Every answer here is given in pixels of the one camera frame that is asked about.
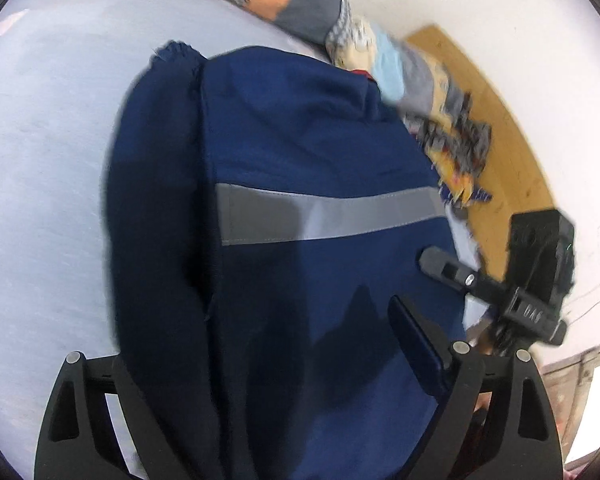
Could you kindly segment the navy work jacket red collar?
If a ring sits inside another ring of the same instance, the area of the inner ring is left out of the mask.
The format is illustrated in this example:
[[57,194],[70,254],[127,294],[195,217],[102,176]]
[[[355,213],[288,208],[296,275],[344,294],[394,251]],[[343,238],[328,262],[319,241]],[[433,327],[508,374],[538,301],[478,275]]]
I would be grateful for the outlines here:
[[245,48],[155,52],[106,184],[120,353],[199,479],[389,479],[436,404],[393,296],[460,339],[423,276],[454,243],[428,158],[369,76]]

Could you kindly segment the wooden cabinet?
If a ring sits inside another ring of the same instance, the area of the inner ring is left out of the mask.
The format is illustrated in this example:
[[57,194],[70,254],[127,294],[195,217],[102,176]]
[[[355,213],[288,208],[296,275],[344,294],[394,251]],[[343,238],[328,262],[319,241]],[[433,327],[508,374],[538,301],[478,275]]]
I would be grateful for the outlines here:
[[600,344],[542,367],[568,469],[577,468],[600,448]]

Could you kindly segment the dark patterned crumpled cloth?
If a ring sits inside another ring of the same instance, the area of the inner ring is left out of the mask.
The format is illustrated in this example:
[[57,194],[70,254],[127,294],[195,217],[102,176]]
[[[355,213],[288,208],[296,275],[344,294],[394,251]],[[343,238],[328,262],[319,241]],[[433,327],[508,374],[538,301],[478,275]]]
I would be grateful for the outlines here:
[[471,93],[465,92],[460,114],[449,129],[432,119],[404,117],[407,131],[437,171],[442,200],[455,210],[492,200],[492,194],[478,183],[486,168],[492,127],[487,122],[471,119],[471,109]]

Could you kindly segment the colourful striped rolled quilt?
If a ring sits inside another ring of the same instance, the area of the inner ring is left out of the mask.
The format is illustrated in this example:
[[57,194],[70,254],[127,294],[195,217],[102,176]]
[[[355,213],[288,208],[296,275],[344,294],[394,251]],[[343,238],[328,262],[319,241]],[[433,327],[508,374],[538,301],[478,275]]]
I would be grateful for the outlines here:
[[348,0],[227,0],[307,44],[343,70],[362,70],[400,113],[445,127],[466,122],[470,97],[433,55],[355,14]]

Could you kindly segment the light blue cloud bedsheet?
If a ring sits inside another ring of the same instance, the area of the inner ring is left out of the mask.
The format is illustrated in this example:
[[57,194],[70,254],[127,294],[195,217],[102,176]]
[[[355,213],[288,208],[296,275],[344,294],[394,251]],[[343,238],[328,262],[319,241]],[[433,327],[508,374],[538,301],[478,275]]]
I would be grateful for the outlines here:
[[[337,67],[227,0],[7,0],[0,12],[5,476],[36,479],[38,434],[66,356],[122,359],[106,225],[110,155],[131,90],[170,42],[205,58],[269,48]],[[118,398],[107,403],[133,479],[148,478]]]

